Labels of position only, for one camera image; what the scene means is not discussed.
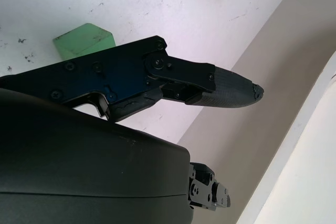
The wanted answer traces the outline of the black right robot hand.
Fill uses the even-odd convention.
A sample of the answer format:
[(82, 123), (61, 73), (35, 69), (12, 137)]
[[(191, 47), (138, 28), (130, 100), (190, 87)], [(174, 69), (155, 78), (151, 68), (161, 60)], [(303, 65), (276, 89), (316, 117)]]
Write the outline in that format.
[(187, 149), (119, 124), (161, 99), (241, 108), (264, 90), (159, 36), (1, 77), (1, 223), (191, 223), (230, 207)]

